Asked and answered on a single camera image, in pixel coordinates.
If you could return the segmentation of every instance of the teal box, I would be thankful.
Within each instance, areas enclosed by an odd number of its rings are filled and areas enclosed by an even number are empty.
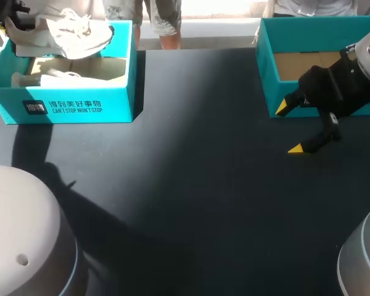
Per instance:
[[[137,49],[131,21],[111,22],[111,43],[96,56],[122,58],[122,81],[105,88],[11,88],[15,72],[25,73],[29,58],[16,57],[7,42],[0,53],[0,114],[6,124],[132,122]]]
[[[257,62],[270,117],[284,96],[298,88],[297,81],[281,81],[275,53],[337,52],[357,43],[370,32],[370,16],[287,17],[261,20]],[[370,104],[354,113],[370,115]],[[296,108],[288,117],[318,116],[315,108]]]

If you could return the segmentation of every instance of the cardboard box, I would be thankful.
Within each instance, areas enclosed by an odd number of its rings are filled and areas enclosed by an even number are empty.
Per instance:
[[[111,43],[94,57],[29,59],[16,57],[7,42],[0,53],[0,114],[7,124],[132,122],[137,49],[130,21],[111,22]],[[39,75],[47,68],[118,81],[112,86],[82,88],[11,88],[15,72]]]
[[[340,59],[341,49],[369,32],[370,16],[262,19],[257,62],[270,117],[276,117],[284,96],[298,88],[302,74],[314,65],[330,67]],[[370,104],[355,115],[370,115]],[[312,116],[318,116],[315,108],[296,108],[288,114]]]

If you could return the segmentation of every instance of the black table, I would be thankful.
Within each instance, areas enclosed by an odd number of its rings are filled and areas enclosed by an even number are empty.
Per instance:
[[[319,120],[268,117],[254,49],[140,52],[138,80],[132,124],[0,118],[0,164],[56,195],[88,295],[340,295],[340,247],[370,211],[370,117],[294,157]]]

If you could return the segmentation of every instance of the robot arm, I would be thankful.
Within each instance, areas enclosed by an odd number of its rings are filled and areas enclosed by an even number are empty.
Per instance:
[[[355,59],[348,55],[351,51]],[[340,51],[340,56],[329,68],[311,67],[298,80],[298,89],[279,106],[276,115],[282,117],[296,107],[316,107],[324,127],[289,153],[315,153],[330,141],[339,141],[338,120],[370,103],[370,33]]]

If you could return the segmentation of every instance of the shoe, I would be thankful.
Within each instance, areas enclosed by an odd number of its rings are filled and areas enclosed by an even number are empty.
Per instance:
[[[42,75],[22,75],[15,72],[11,77],[12,88],[26,88],[28,86],[41,86],[44,88],[90,88],[109,87],[115,81],[106,81],[95,78],[81,77],[74,72],[61,72],[49,69]]]
[[[71,9],[62,10],[60,15],[36,16],[36,28],[31,31],[19,30],[9,17],[5,24],[18,57],[55,54],[71,60],[82,59],[104,49],[113,37],[113,28],[108,23],[79,17]]]

